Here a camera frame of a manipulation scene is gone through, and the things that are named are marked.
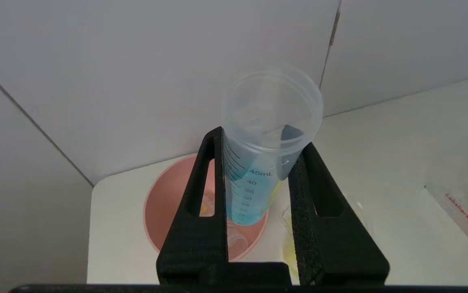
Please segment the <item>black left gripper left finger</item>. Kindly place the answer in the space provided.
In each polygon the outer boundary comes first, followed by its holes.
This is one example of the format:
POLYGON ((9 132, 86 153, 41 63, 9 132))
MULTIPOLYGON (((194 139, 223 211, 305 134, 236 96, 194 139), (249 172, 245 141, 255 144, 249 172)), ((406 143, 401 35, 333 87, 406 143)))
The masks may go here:
POLYGON ((228 266, 226 200, 222 165, 223 128, 208 132, 200 145, 183 197, 157 258, 161 285, 220 285, 228 266), (219 199, 215 213, 200 217, 210 161, 219 199))

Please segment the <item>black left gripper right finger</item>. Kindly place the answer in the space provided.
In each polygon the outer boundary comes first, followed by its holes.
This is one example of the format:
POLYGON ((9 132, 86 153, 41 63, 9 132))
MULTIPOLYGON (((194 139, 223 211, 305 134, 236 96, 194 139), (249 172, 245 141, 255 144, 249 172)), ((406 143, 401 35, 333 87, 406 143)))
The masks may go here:
POLYGON ((316 147, 288 175, 301 285, 384 285, 390 264, 347 202, 316 147))

